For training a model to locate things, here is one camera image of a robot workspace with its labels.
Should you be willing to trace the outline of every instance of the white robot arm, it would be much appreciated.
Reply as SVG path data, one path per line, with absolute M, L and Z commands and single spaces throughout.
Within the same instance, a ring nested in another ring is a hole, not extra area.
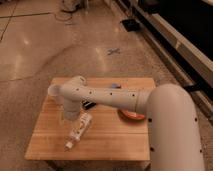
M 49 87 L 50 95 L 57 90 L 55 98 L 67 119 L 78 118 L 82 100 L 145 114 L 152 171 L 205 171 L 195 106 L 181 87 L 165 84 L 149 92 L 85 85 L 86 80 L 78 76 Z

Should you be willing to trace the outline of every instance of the black cable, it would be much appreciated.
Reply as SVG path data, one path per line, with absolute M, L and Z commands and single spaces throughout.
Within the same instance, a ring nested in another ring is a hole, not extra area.
M 63 12 L 63 13 L 68 13 L 68 14 L 70 14 L 70 17 L 67 18 L 67 19 L 60 19 L 60 18 L 58 18 L 57 14 L 54 13 L 54 17 L 55 17 L 55 19 L 58 20 L 58 21 L 63 21 L 63 22 L 69 21 L 70 19 L 72 19 L 72 14 L 75 13 L 75 12 L 80 8 L 79 5 L 76 5 L 75 10 L 71 11 L 71 10 L 69 10 L 69 8 L 68 8 L 68 7 L 66 6 L 66 4 L 64 3 L 64 0 L 62 0 L 62 4 L 63 4 L 63 6 L 64 6 L 64 8 L 65 8 L 66 10 L 61 9 L 60 11 Z
M 6 25 L 6 27 L 5 27 L 4 31 L 3 31 L 3 33 L 2 33 L 2 35 L 1 35 L 0 43 L 1 43 L 2 40 L 3 40 L 4 34 L 5 34 L 6 30 L 7 30 L 8 25 L 10 24 L 10 21 L 11 21 L 11 19 L 12 19 L 12 17 L 13 17 L 13 14 L 15 13 L 15 10 L 16 10 L 16 8 L 17 8 L 17 6 L 18 6 L 18 3 L 19 3 L 19 0 L 16 1 L 15 7 L 14 7 L 14 9 L 13 9 L 13 11 L 12 11 L 10 17 L 9 17 L 9 20 L 8 20 L 8 22 L 7 22 L 7 25 Z
M 70 14 L 69 18 L 66 18 L 66 19 L 61 19 L 61 18 L 59 18 L 59 17 L 57 16 L 56 13 L 54 13 L 54 17 L 55 17 L 55 19 L 58 20 L 58 21 L 63 21 L 63 22 L 65 22 L 65 21 L 69 21 L 69 20 L 72 19 L 72 14 Z

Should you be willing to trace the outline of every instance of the wooden tabletop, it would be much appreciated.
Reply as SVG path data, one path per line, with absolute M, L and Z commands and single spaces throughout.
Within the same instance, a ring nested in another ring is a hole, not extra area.
M 70 78 L 54 78 L 52 83 L 63 84 Z M 124 89 L 155 87 L 152 78 L 88 78 L 93 87 L 109 87 L 118 83 Z M 117 109 L 96 105 L 87 110 L 93 116 L 87 132 L 73 149 L 66 150 L 70 123 L 61 120 L 61 107 L 46 97 L 33 131 L 25 158 L 27 160 L 149 160 L 147 121 L 129 121 L 118 115 Z

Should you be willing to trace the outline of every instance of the black screw hole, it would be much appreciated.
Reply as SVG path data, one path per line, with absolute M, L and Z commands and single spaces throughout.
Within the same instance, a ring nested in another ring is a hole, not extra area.
M 150 151 L 154 152 L 154 151 L 155 151 L 155 149 L 154 149 L 153 147 L 150 147 Z

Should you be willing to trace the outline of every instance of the concrete floor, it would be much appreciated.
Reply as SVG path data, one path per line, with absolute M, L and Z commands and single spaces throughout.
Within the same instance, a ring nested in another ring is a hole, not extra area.
M 38 113 L 53 77 L 153 77 L 156 84 L 177 83 L 143 36 L 126 32 L 116 7 L 91 0 L 88 11 L 71 20 L 54 14 L 0 19 L 0 170 L 51 170 L 26 161 Z M 0 5 L 0 16 L 59 13 L 60 0 L 20 0 Z M 108 56 L 107 50 L 120 48 Z M 198 109 L 206 170 L 213 171 L 213 130 Z M 65 170 L 140 170 L 140 162 L 71 162 Z

